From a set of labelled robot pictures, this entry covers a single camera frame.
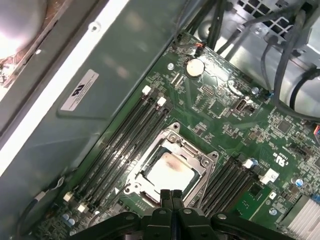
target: green circuit board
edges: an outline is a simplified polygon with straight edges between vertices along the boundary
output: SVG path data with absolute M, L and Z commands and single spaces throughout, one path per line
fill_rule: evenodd
M 184 34 L 182 38 L 184 44 L 196 41 L 189 34 Z M 269 169 L 279 173 L 274 182 L 260 185 L 254 193 L 249 190 L 245 192 L 233 207 L 233 211 L 237 211 L 242 218 L 276 230 L 283 216 L 302 194 L 310 196 L 319 192 L 320 151 L 313 137 L 313 129 L 307 122 L 278 111 L 266 97 L 267 91 L 263 87 L 208 48 L 199 57 L 205 64 L 204 73 L 198 78 L 188 77 L 185 66 L 194 52 L 192 47 L 170 47 L 163 53 L 84 159 L 62 195 L 77 186 L 147 85 L 158 90 L 173 105 L 161 129 L 179 123 L 179 133 L 185 139 L 206 154 L 213 151 L 219 153 L 213 175 L 231 156 L 237 155 L 257 160 L 261 176 Z M 236 107 L 244 98 L 249 103 L 248 108 L 238 111 Z M 125 184 L 130 169 L 117 183 L 117 189 Z M 295 179 L 303 180 L 303 185 L 297 187 L 292 183 Z M 143 215 L 144 210 L 150 207 L 136 194 L 123 194 L 120 202 L 122 206 L 109 209 L 106 217 L 125 208 Z M 72 208 L 62 200 L 56 204 L 60 213 Z M 276 214 L 271 214 L 271 210 L 276 210 Z M 67 230 L 60 231 L 63 224 L 58 218 L 55 216 L 41 223 L 37 235 L 48 235 L 45 232 L 49 231 L 50 224 L 51 230 L 55 228 L 57 233 L 53 239 L 62 239 L 64 234 L 61 232 L 79 231 L 88 223 L 88 220 L 79 221 L 76 229 L 66 225 L 63 228 Z

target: sticker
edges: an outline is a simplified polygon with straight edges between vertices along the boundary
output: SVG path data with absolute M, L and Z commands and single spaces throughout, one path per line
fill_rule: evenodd
M 96 73 L 92 69 L 89 69 L 81 79 L 79 84 L 72 91 L 68 99 L 65 101 L 65 103 L 61 107 L 61 110 L 71 112 L 74 111 L 98 77 L 98 73 Z

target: label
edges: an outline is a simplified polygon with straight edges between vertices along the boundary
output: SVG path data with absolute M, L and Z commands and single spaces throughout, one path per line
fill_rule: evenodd
M 283 155 L 282 153 L 277 154 L 276 152 L 273 153 L 273 156 L 275 157 L 275 162 L 279 164 L 281 167 L 287 166 L 289 162 L 287 161 L 288 158 Z
M 68 99 L 65 101 L 61 107 L 62 111 L 74 111 L 80 101 L 84 98 L 88 90 L 94 84 L 94 82 L 99 77 L 99 74 L 89 69 L 75 89 L 72 91 Z

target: silver heatsink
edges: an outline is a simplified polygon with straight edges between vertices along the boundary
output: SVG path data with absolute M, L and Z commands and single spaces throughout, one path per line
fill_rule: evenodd
M 320 205 L 309 199 L 288 229 L 301 240 L 319 240 Z

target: black cable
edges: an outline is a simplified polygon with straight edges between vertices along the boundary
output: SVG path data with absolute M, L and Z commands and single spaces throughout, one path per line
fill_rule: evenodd
M 291 53 L 294 49 L 294 46 L 295 46 L 297 40 L 299 39 L 301 31 L 304 27 L 305 20 L 306 20 L 306 13 L 305 13 L 305 11 L 300 10 L 295 18 L 295 23 L 294 23 L 292 31 L 291 31 L 290 39 L 287 41 L 287 44 L 282 52 L 279 65 L 278 65 L 278 68 L 275 73 L 274 96 L 273 96 L 274 97 L 274 105 L 280 111 L 282 111 L 283 113 L 285 113 L 287 115 L 290 115 L 295 118 L 305 119 L 308 121 L 313 121 L 313 122 L 319 123 L 320 122 L 319 117 L 309 116 L 309 115 L 305 115 L 305 114 L 293 111 L 287 105 L 285 105 L 284 103 L 282 103 L 280 101 L 281 86 L 283 83 L 286 68 L 287 68 Z
M 22 232 L 22 227 L 25 223 L 25 220 L 28 216 L 28 214 L 31 212 L 31 210 L 35 207 L 35 205 L 38 203 L 38 200 L 36 198 L 34 198 L 29 204 L 28 206 L 26 206 L 26 208 L 24 209 L 23 213 L 21 214 L 18 222 L 17 222 L 17 226 L 16 226 L 16 234 L 15 237 L 17 240 L 20 240 L 23 236 L 23 232 Z
M 243 27 L 244 28 L 249 28 L 254 24 L 263 23 L 263 22 L 267 22 L 267 21 L 270 21 L 270 20 L 276 20 L 276 19 L 281 18 L 281 17 L 292 16 L 297 11 L 297 8 L 298 8 L 297 6 L 290 6 L 290 7 L 281 9 L 281 10 L 279 10 L 277 12 L 272 12 L 270 14 L 267 14 L 267 15 L 264 15 L 264 16 L 249 20 L 249 21 L 247 21 L 247 22 L 245 22 L 243 24 Z M 220 49 L 217 51 L 217 53 L 219 55 L 222 54 L 240 36 L 240 34 L 242 32 L 243 31 L 241 31 L 239 29 L 236 29 L 231 34 L 231 37 L 226 41 L 226 43 L 222 47 L 220 47 Z M 233 52 L 232 52 L 232 54 L 230 54 L 228 56 L 228 58 L 230 59 L 232 56 L 233 56 Z
M 292 110 L 295 110 L 297 95 L 298 95 L 298 92 L 300 91 L 301 87 L 307 81 L 313 80 L 319 76 L 320 76 L 320 69 L 319 68 L 311 69 L 303 74 L 302 79 L 295 85 L 295 87 L 291 93 L 289 106 Z
M 179 44 L 179 40 L 178 40 L 178 35 L 179 35 L 179 31 L 180 31 L 180 25 L 182 23 L 183 20 L 183 16 L 185 15 L 185 12 L 187 10 L 188 5 L 190 4 L 191 0 L 186 0 L 181 12 L 179 13 L 177 19 L 176 19 L 176 23 L 175 23 L 175 31 L 174 31 L 174 37 L 173 37 L 173 44 L 174 46 L 177 48 L 189 48 L 194 46 L 194 44 Z
M 225 42 L 225 44 L 222 45 L 222 47 L 220 47 L 218 51 L 216 51 L 216 53 L 221 55 L 239 37 L 241 33 L 242 33 L 241 30 L 239 29 L 235 30 L 231 34 L 231 36 L 228 38 L 228 40 Z
M 211 21 L 209 36 L 207 38 L 207 46 L 215 50 L 217 41 L 220 36 L 221 26 L 227 6 L 227 0 L 218 0 L 214 15 Z
M 216 2 L 216 0 L 207 0 L 185 30 L 190 34 L 194 35 L 196 30 L 198 29 L 202 21 L 205 19 L 205 17 L 209 14 Z
M 261 56 L 261 61 L 260 61 L 262 77 L 265 81 L 265 84 L 266 84 L 266 87 L 267 87 L 269 93 L 272 93 L 273 90 L 272 90 L 271 83 L 269 81 L 268 74 L 267 74 L 266 56 L 267 56 L 268 52 L 271 50 L 272 46 L 278 44 L 278 40 L 279 39 L 276 35 L 271 36 L 267 40 L 267 45 L 265 47 L 265 50 L 263 51 L 263 54 Z

